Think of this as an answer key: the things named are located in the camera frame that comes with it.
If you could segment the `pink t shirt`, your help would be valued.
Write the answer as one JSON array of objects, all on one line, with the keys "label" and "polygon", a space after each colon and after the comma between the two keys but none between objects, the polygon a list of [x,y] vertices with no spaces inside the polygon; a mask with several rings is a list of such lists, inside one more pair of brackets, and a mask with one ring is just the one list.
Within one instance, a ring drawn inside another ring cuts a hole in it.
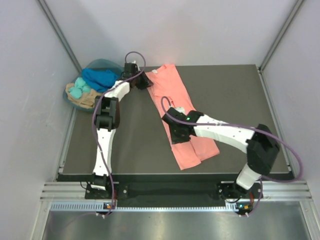
[{"label": "pink t shirt", "polygon": [[[195,109],[174,64],[164,64],[158,69],[147,72],[146,76],[153,83],[148,88],[148,92],[161,117],[165,114],[161,106],[163,96],[169,99],[169,103],[164,103],[166,110],[169,109],[169,106],[182,107],[188,114],[189,111]],[[170,146],[181,170],[200,165],[204,160],[220,153],[215,141],[206,137],[192,136],[188,142],[171,144]]]}]

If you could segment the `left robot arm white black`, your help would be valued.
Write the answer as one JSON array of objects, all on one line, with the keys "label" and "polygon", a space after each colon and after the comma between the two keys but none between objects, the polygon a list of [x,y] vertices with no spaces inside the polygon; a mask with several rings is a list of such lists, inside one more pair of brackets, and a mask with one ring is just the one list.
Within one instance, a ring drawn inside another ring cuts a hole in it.
[{"label": "left robot arm white black", "polygon": [[97,143],[97,152],[89,186],[102,198],[115,200],[111,157],[114,136],[120,125],[120,101],[132,88],[144,90],[152,85],[144,70],[135,61],[126,62],[120,78],[95,100],[92,130]]}]

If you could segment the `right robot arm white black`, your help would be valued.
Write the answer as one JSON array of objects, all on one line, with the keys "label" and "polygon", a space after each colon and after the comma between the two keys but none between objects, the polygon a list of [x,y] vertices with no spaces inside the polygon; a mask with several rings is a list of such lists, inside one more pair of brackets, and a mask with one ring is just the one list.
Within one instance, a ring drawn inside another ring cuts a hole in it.
[{"label": "right robot arm white black", "polygon": [[280,151],[270,129],[263,124],[254,129],[230,126],[202,112],[191,110],[184,114],[174,107],[168,109],[162,120],[169,127],[172,144],[186,143],[195,136],[213,139],[246,154],[247,162],[233,184],[218,188],[218,194],[224,200],[238,201],[249,195],[255,182],[271,172]]}]

